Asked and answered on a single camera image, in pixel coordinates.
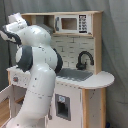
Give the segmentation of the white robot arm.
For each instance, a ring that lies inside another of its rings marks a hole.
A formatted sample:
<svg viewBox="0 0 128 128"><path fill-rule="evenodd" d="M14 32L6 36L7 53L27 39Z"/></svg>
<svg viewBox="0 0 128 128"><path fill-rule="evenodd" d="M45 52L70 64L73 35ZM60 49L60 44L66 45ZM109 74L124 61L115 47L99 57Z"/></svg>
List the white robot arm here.
<svg viewBox="0 0 128 128"><path fill-rule="evenodd" d="M17 69L31 74L23 105L6 128L38 128L39 120L48 114L62 58L51 48L50 34L40 26L30 25L20 13L9 16L0 36L19 46Z"/></svg>

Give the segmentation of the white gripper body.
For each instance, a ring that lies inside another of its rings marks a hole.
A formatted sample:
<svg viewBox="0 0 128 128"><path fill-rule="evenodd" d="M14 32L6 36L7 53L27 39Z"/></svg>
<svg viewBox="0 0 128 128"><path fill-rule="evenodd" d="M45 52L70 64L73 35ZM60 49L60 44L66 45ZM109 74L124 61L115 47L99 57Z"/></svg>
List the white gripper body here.
<svg viewBox="0 0 128 128"><path fill-rule="evenodd" d="M20 13L15 13L9 16L9 24L7 28L10 31L18 31L27 27L27 22L22 18Z"/></svg>

